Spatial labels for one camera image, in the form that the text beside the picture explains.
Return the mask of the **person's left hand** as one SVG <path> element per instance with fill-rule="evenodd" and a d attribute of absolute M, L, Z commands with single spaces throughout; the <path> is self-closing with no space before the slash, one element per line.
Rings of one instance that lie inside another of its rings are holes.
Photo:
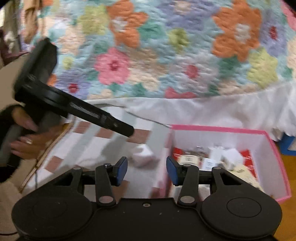
<path fill-rule="evenodd" d="M 14 107 L 11 116 L 16 124 L 28 130 L 36 132 L 37 125 L 21 107 Z M 31 134 L 19 137 L 11 143 L 11 153 L 24 159 L 36 159 L 41 151 L 44 151 L 48 142 L 60 135 L 63 130 L 63 124 L 60 123 L 51 127 L 47 132 Z"/>

